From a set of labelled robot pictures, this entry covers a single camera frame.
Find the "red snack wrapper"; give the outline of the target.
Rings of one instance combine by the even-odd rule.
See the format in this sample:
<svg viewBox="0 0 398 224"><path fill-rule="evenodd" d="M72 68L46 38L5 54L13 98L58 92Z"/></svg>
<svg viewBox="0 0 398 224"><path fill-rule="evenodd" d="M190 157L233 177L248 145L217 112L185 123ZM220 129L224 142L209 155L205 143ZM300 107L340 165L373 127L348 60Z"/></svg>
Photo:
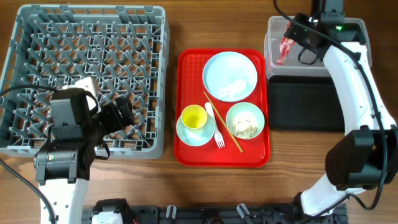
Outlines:
<svg viewBox="0 0 398 224"><path fill-rule="evenodd" d="M280 56L276 60L276 63L278 65L283 65L292 46L295 44L295 41L288 38L288 37L283 37L280 45L279 45L279 50L280 50Z"/></svg>

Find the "yellow cup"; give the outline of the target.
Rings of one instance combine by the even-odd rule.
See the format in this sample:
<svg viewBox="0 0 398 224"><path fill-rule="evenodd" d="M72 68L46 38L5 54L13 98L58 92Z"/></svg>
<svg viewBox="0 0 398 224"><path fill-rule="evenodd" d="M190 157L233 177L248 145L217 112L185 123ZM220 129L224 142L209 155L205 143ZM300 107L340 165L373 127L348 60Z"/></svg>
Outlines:
<svg viewBox="0 0 398 224"><path fill-rule="evenodd" d="M206 110L200 105L189 105L183 109L182 114L183 124L190 129L202 128L208 119Z"/></svg>

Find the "small light blue bowl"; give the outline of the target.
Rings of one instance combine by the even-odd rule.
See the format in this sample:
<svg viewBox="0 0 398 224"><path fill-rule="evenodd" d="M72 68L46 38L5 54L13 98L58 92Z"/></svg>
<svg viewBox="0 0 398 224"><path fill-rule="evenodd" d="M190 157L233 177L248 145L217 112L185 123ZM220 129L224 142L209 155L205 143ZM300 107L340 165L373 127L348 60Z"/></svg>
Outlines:
<svg viewBox="0 0 398 224"><path fill-rule="evenodd" d="M189 129L183 124L182 117L180 116L176 124L176 132L179 139L189 146L202 146L208 143L215 133L215 120L208 118L204 127L201 129Z"/></svg>

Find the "green bowl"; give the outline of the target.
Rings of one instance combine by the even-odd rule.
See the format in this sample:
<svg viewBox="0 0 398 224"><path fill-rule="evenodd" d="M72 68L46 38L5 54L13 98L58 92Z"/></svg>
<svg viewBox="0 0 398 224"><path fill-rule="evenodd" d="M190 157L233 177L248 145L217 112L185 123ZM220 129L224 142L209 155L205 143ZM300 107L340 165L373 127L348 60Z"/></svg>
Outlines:
<svg viewBox="0 0 398 224"><path fill-rule="evenodd" d="M235 137L253 139L263 131L266 121L263 112L256 105L241 102L228 110L226 124Z"/></svg>

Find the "rice food waste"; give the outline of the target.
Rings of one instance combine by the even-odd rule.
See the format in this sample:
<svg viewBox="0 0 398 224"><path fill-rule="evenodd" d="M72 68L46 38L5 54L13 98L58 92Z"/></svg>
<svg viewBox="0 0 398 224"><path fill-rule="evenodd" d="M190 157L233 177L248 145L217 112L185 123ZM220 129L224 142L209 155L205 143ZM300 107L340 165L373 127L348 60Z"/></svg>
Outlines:
<svg viewBox="0 0 398 224"><path fill-rule="evenodd" d="M256 135L258 123L253 114L243 111L231 118L230 130L238 138L250 139Z"/></svg>

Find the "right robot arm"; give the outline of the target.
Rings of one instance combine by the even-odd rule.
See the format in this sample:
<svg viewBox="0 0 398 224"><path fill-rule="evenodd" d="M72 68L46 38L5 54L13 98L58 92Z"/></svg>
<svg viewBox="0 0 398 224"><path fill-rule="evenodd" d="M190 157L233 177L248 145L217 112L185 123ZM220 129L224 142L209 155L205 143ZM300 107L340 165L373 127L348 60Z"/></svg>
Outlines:
<svg viewBox="0 0 398 224"><path fill-rule="evenodd" d="M363 29L342 19L323 22L298 13L284 37L317 54L333 80L345 122L345 136L326 155L325 174L299 195L305 218L328 215L349 198L384 186L397 173L397 124L384 107L368 63Z"/></svg>

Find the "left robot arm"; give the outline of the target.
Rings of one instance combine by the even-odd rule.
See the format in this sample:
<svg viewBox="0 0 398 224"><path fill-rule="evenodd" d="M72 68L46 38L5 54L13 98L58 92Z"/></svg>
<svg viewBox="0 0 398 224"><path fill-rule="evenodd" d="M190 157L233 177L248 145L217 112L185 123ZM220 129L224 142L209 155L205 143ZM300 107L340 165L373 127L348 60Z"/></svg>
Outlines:
<svg viewBox="0 0 398 224"><path fill-rule="evenodd" d="M104 106L88 106L92 96L82 88L57 90L50 107L53 126L34 156L35 179L44 195L41 223L80 223L96 146L104 137L134 124L131 101L123 96Z"/></svg>

